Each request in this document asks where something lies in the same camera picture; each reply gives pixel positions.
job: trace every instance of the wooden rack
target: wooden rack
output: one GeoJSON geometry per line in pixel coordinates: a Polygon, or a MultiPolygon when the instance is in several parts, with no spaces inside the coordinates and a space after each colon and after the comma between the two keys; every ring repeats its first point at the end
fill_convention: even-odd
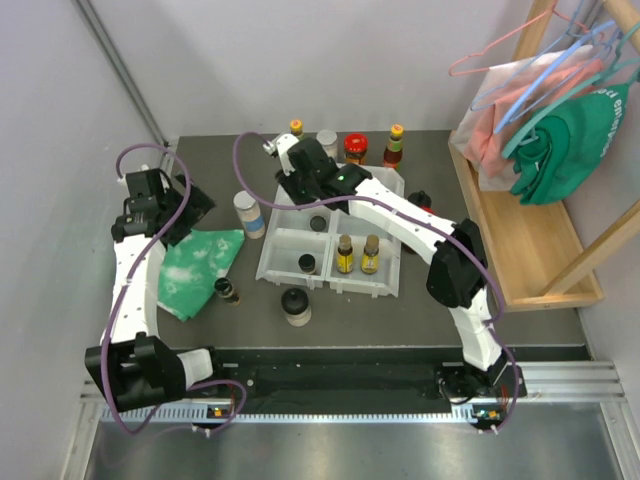
{"type": "MultiPolygon", "coordinates": [[[[640,22],[629,0],[601,0],[623,32],[640,22]]],[[[553,5],[534,0],[529,19],[553,5]]],[[[513,60],[535,55],[550,15],[527,27],[513,60]]],[[[630,39],[640,53],[640,30],[630,39]]],[[[593,305],[604,294],[593,269],[640,232],[640,200],[584,249],[562,202],[522,206],[508,192],[483,192],[473,166],[449,144],[471,218],[480,226],[508,311],[593,305]]]]}

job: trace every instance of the blue hanger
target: blue hanger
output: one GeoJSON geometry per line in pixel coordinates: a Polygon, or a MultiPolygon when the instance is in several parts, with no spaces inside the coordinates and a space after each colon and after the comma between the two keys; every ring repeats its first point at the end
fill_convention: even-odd
{"type": "MultiPolygon", "coordinates": [[[[611,63],[611,65],[609,65],[609,67],[607,67],[602,72],[596,73],[591,78],[588,78],[587,80],[585,80],[581,84],[579,84],[576,87],[572,88],[570,91],[565,93],[558,100],[553,102],[551,105],[548,105],[547,107],[545,107],[542,110],[538,111],[522,128],[520,128],[520,130],[518,130],[518,132],[511,138],[511,140],[509,140],[507,145],[502,150],[502,156],[504,158],[509,158],[511,156],[511,154],[513,153],[513,151],[518,147],[518,145],[523,145],[523,143],[524,144],[530,143],[531,140],[535,140],[535,138],[525,140],[525,137],[530,132],[535,130],[534,127],[536,126],[536,124],[540,120],[542,120],[545,116],[547,116],[549,113],[551,113],[551,111],[554,108],[556,108],[558,105],[561,105],[563,102],[565,102],[566,100],[570,99],[575,94],[579,93],[580,91],[584,90],[585,88],[587,88],[587,87],[589,87],[591,85],[599,85],[599,84],[607,81],[609,78],[611,78],[613,75],[618,73],[623,68],[626,68],[629,65],[632,65],[634,63],[640,62],[640,57],[636,57],[636,58],[632,58],[631,60],[626,60],[624,62],[620,62],[620,57],[622,56],[622,47],[627,42],[627,40],[629,38],[631,38],[631,36],[639,28],[640,28],[640,22],[638,22],[633,28],[631,28],[624,35],[624,37],[622,37],[622,39],[620,40],[620,42],[616,46],[615,58],[614,58],[613,62],[611,63]]],[[[627,83],[631,84],[633,82],[640,82],[640,68],[638,68],[633,73],[633,75],[631,75],[631,78],[628,80],[627,83]]]]}
{"type": "Polygon", "coordinates": [[[599,27],[594,28],[589,33],[587,33],[587,34],[583,35],[582,37],[580,37],[573,45],[571,45],[571,47],[569,47],[567,50],[565,50],[562,53],[562,55],[560,55],[558,58],[556,58],[551,63],[551,65],[549,65],[547,67],[547,69],[544,72],[542,72],[542,74],[529,86],[529,88],[527,88],[527,90],[525,90],[525,92],[520,96],[520,98],[518,98],[518,100],[516,100],[515,103],[513,105],[511,105],[511,108],[509,108],[509,110],[507,111],[505,116],[502,117],[502,119],[500,120],[500,122],[498,123],[498,125],[496,126],[496,128],[494,129],[493,132],[494,133],[500,133],[500,131],[505,127],[505,125],[507,125],[507,123],[510,123],[512,121],[512,119],[515,116],[515,114],[518,111],[518,109],[531,96],[531,94],[535,91],[535,89],[538,88],[540,86],[540,84],[549,75],[551,75],[551,73],[554,72],[555,69],[558,68],[558,66],[562,62],[564,62],[570,55],[572,55],[573,52],[575,52],[578,48],[580,48],[582,45],[584,45],[588,40],[593,38],[594,35],[596,35],[596,34],[598,34],[600,32],[603,32],[607,28],[615,26],[615,24],[616,23],[613,20],[609,20],[608,22],[603,23],[599,27]]]}
{"type": "Polygon", "coordinates": [[[613,42],[618,40],[620,37],[622,36],[622,32],[620,31],[620,29],[616,29],[613,34],[611,35],[611,37],[609,38],[609,40],[606,43],[597,43],[596,46],[602,46],[603,48],[593,57],[591,57],[588,61],[584,62],[584,65],[582,65],[580,68],[576,69],[575,72],[572,72],[570,75],[568,75],[565,79],[563,79],[560,83],[556,84],[553,86],[553,88],[551,90],[549,90],[547,93],[545,93],[544,95],[542,95],[540,98],[538,98],[535,102],[533,102],[531,105],[529,105],[527,108],[525,108],[524,110],[522,110],[520,113],[514,115],[508,123],[511,123],[517,119],[519,119],[520,117],[522,117],[523,115],[525,115],[527,112],[533,110],[534,108],[536,108],[536,106],[542,102],[545,98],[547,98],[549,95],[553,94],[556,90],[558,90],[562,85],[564,85],[565,83],[567,83],[569,80],[571,80],[573,77],[575,77],[578,73],[580,73],[582,70],[584,70],[585,68],[587,68],[587,66],[591,63],[596,61],[597,59],[606,59],[609,54],[611,53],[611,51],[613,50],[613,42]]]}
{"type": "Polygon", "coordinates": [[[480,100],[485,98],[487,95],[490,95],[491,93],[493,93],[493,92],[495,92],[497,90],[501,90],[504,87],[506,87],[516,76],[520,75],[527,68],[529,68],[531,66],[531,64],[533,64],[533,62],[535,62],[542,55],[545,55],[546,53],[551,51],[551,49],[553,47],[555,47],[560,41],[562,41],[566,36],[574,36],[575,34],[571,33],[571,29],[575,26],[576,18],[578,17],[578,13],[582,9],[582,4],[583,3],[584,3],[584,0],[580,0],[580,4],[578,5],[578,8],[576,8],[576,10],[573,12],[573,15],[571,16],[571,20],[569,21],[569,25],[567,26],[567,30],[562,35],[560,35],[551,45],[549,45],[547,48],[545,48],[538,55],[536,55],[535,57],[531,58],[531,60],[529,60],[525,65],[523,65],[521,68],[519,68],[518,70],[513,72],[513,74],[509,78],[507,78],[502,85],[497,85],[497,86],[487,90],[486,92],[482,92],[480,95],[478,95],[476,98],[474,98],[473,101],[471,102],[471,107],[469,107],[469,110],[475,112],[475,111],[484,110],[485,108],[491,107],[494,104],[494,102],[487,103],[486,105],[478,105],[478,103],[480,102],[480,100]]]}

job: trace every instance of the wooden shelf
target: wooden shelf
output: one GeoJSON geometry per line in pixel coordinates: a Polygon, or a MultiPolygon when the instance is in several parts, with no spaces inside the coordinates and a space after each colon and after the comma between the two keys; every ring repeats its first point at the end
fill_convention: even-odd
{"type": "Polygon", "coordinates": [[[584,307],[604,295],[593,272],[564,293],[544,294],[583,252],[562,202],[522,206],[508,192],[482,192],[473,166],[453,145],[451,157],[469,215],[485,244],[490,268],[500,283],[507,311],[584,307]]]}

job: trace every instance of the pink hanger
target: pink hanger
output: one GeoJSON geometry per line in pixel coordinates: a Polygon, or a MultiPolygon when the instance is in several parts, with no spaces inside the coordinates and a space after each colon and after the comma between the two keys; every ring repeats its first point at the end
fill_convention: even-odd
{"type": "MultiPolygon", "coordinates": [[[[458,75],[467,75],[469,73],[478,73],[478,72],[487,72],[489,71],[489,69],[491,67],[482,67],[482,68],[474,68],[472,70],[464,70],[462,72],[454,72],[453,69],[455,67],[457,67],[458,65],[460,65],[463,62],[466,62],[467,60],[469,60],[470,58],[473,57],[481,57],[483,56],[485,53],[487,53],[489,50],[491,50],[493,47],[495,47],[496,45],[498,45],[500,42],[506,40],[507,38],[512,37],[513,35],[515,35],[516,33],[524,30],[525,28],[527,28],[529,25],[534,24],[535,22],[537,22],[538,20],[540,20],[541,18],[545,17],[546,15],[550,15],[550,14],[554,14],[557,15],[558,17],[566,20],[567,22],[570,22],[571,19],[569,17],[567,17],[566,15],[563,15],[562,13],[556,11],[556,5],[558,3],[558,0],[556,0],[555,2],[553,2],[553,5],[546,11],[542,12],[540,15],[538,15],[537,17],[532,18],[531,20],[529,20],[527,23],[525,23],[524,25],[519,26],[518,28],[516,28],[515,30],[507,33],[505,36],[500,37],[499,39],[495,40],[494,42],[490,43],[489,45],[487,45],[487,47],[482,50],[481,52],[478,53],[472,53],[471,55],[467,55],[466,57],[461,58],[460,60],[456,60],[455,62],[453,62],[451,64],[451,66],[449,67],[449,75],[452,77],[457,77],[458,75]]],[[[578,25],[580,27],[580,29],[582,30],[583,33],[588,33],[589,29],[583,25],[580,22],[574,22],[576,25],[578,25]]]]}

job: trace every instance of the clothes hanger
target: clothes hanger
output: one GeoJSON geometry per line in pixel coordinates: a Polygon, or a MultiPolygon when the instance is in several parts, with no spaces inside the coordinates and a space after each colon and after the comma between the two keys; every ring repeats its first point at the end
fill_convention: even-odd
{"type": "Polygon", "coordinates": [[[520,117],[522,117],[523,115],[527,114],[528,112],[530,112],[531,110],[535,109],[536,106],[544,101],[545,98],[547,98],[549,95],[553,94],[556,90],[558,90],[562,85],[564,85],[565,83],[567,83],[569,80],[571,80],[573,77],[575,77],[578,73],[580,73],[582,70],[584,70],[585,68],[587,68],[588,65],[590,65],[592,62],[600,59],[600,60],[604,60],[606,59],[609,54],[611,53],[611,51],[613,50],[613,43],[620,39],[622,35],[622,32],[620,31],[620,29],[617,29],[613,32],[613,34],[611,35],[611,37],[609,38],[609,40],[606,43],[595,43],[594,46],[602,46],[602,48],[600,49],[600,51],[594,55],[593,57],[591,57],[589,60],[587,60],[586,62],[584,62],[583,65],[580,66],[580,68],[576,69],[576,71],[572,72],[570,75],[568,75],[566,78],[564,78],[560,83],[556,84],[553,86],[553,88],[551,90],[549,90],[548,92],[546,92],[544,95],[542,95],[540,98],[538,98],[535,102],[533,102],[532,104],[530,104],[527,108],[525,108],[524,110],[522,110],[520,113],[518,113],[517,115],[515,115],[510,121],[509,123],[519,119],[520,117]]]}
{"type": "Polygon", "coordinates": [[[529,88],[525,90],[525,92],[520,96],[520,98],[518,98],[518,100],[516,100],[514,104],[511,105],[511,107],[509,108],[507,113],[504,115],[504,117],[502,117],[502,119],[500,120],[500,122],[498,123],[498,125],[496,126],[493,132],[500,133],[500,131],[505,127],[505,125],[507,125],[508,123],[511,123],[513,120],[515,120],[515,118],[519,118],[519,116],[521,116],[519,115],[518,117],[516,117],[516,113],[518,113],[518,110],[520,109],[520,107],[527,101],[527,99],[540,86],[540,84],[553,71],[555,71],[555,69],[558,68],[560,64],[562,64],[562,62],[564,62],[570,55],[572,55],[578,48],[584,45],[587,41],[591,40],[594,35],[604,32],[606,29],[613,27],[615,25],[616,23],[613,20],[609,20],[608,22],[603,23],[602,25],[594,28],[589,33],[583,35],[578,40],[576,40],[576,42],[573,45],[571,45],[571,47],[569,47],[567,50],[565,50],[562,53],[562,55],[556,58],[551,63],[551,65],[549,65],[547,69],[544,72],[542,72],[542,74],[538,78],[536,78],[536,80],[529,86],[529,88]]]}
{"type": "MultiPolygon", "coordinates": [[[[553,102],[551,105],[548,105],[547,107],[545,107],[542,110],[540,110],[539,112],[537,112],[527,123],[525,123],[524,126],[522,128],[520,128],[520,130],[518,130],[518,132],[511,138],[511,140],[509,140],[509,142],[507,142],[507,144],[505,145],[504,149],[502,150],[502,156],[504,158],[509,158],[511,156],[511,154],[513,153],[513,151],[518,147],[518,145],[521,144],[522,140],[524,140],[524,138],[529,134],[529,132],[534,129],[536,124],[540,120],[542,120],[544,117],[546,117],[557,106],[561,105],[562,103],[564,103],[565,101],[567,101],[568,99],[573,97],[575,94],[580,93],[585,88],[587,88],[587,87],[589,87],[591,85],[601,84],[601,83],[605,82],[606,80],[608,80],[609,78],[611,78],[616,73],[618,73],[623,68],[626,68],[629,65],[633,65],[634,63],[640,62],[640,57],[632,58],[631,60],[620,62],[620,57],[622,56],[622,47],[627,42],[627,40],[629,40],[629,38],[631,38],[631,36],[639,28],[640,28],[640,22],[635,24],[634,27],[631,28],[624,35],[624,37],[622,37],[622,39],[620,40],[620,42],[616,46],[615,58],[614,58],[613,62],[611,63],[611,65],[609,65],[609,67],[607,67],[602,72],[596,73],[591,78],[588,78],[587,80],[585,80],[581,84],[575,86],[570,91],[568,91],[567,93],[562,95],[558,100],[553,102]]],[[[640,67],[637,68],[635,72],[633,72],[633,74],[631,75],[631,77],[627,81],[627,83],[629,85],[631,85],[632,83],[635,83],[635,82],[640,82],[640,67]]]]}
{"type": "MultiPolygon", "coordinates": [[[[502,83],[501,85],[497,85],[497,86],[487,90],[486,92],[482,92],[480,95],[478,95],[476,98],[474,98],[473,101],[471,102],[471,107],[469,109],[471,111],[480,111],[480,110],[484,110],[485,108],[489,108],[489,107],[493,106],[494,102],[489,102],[489,103],[486,103],[485,105],[479,105],[479,103],[485,97],[493,94],[496,91],[499,91],[499,90],[505,88],[516,76],[520,75],[527,68],[529,68],[529,66],[531,66],[542,55],[545,55],[545,54],[549,53],[558,43],[560,43],[562,40],[564,40],[565,37],[573,36],[573,34],[571,33],[571,30],[573,29],[574,25],[578,25],[579,24],[581,26],[581,29],[583,30],[583,32],[584,33],[588,33],[589,29],[587,27],[585,27],[584,25],[582,25],[581,23],[576,21],[576,18],[578,17],[578,14],[580,13],[580,11],[582,9],[582,4],[583,3],[584,3],[584,0],[580,0],[580,4],[578,5],[578,7],[573,12],[573,15],[571,16],[571,18],[563,16],[563,18],[566,18],[566,20],[569,22],[569,24],[567,25],[566,31],[562,35],[560,35],[556,40],[554,40],[550,45],[548,45],[542,52],[538,53],[538,55],[536,55],[535,57],[532,57],[522,67],[520,67],[518,70],[513,72],[513,74],[504,81],[504,83],[502,83]]],[[[582,70],[582,68],[577,70],[576,72],[574,72],[573,75],[576,75],[580,70],[582,70]]]]}
{"type": "Polygon", "coordinates": [[[456,60],[455,62],[453,62],[451,64],[451,66],[449,67],[449,76],[451,77],[457,77],[460,75],[468,75],[470,73],[478,73],[478,72],[488,72],[489,69],[491,67],[482,67],[482,68],[474,68],[471,70],[463,70],[462,72],[454,72],[453,69],[455,67],[457,67],[458,65],[460,65],[461,63],[466,62],[467,60],[473,58],[473,57],[482,57],[485,53],[487,53],[489,50],[491,50],[493,47],[495,47],[496,45],[498,45],[499,43],[502,43],[503,41],[507,40],[508,38],[511,38],[513,35],[515,35],[516,33],[521,32],[522,30],[524,30],[525,28],[527,28],[529,25],[533,25],[534,23],[540,21],[542,18],[546,17],[547,15],[556,15],[564,20],[566,20],[567,22],[571,23],[571,27],[573,27],[574,25],[577,25],[580,27],[580,29],[584,32],[587,33],[589,32],[589,29],[583,25],[582,23],[578,22],[575,20],[575,18],[577,17],[578,12],[580,11],[581,7],[582,7],[582,3],[584,0],[580,0],[580,5],[578,6],[578,8],[576,9],[576,11],[574,12],[572,18],[567,17],[566,15],[563,15],[562,13],[558,12],[556,10],[556,5],[558,4],[558,0],[556,0],[555,2],[553,2],[553,5],[545,10],[544,12],[542,12],[540,15],[538,15],[537,17],[532,18],[531,20],[529,20],[527,23],[520,25],[518,28],[516,28],[515,30],[512,30],[511,32],[507,33],[506,35],[500,37],[499,39],[491,42],[489,45],[487,45],[485,47],[484,50],[482,50],[481,52],[476,52],[476,53],[472,53],[470,55],[467,55],[465,57],[462,57],[460,60],[456,60]]]}

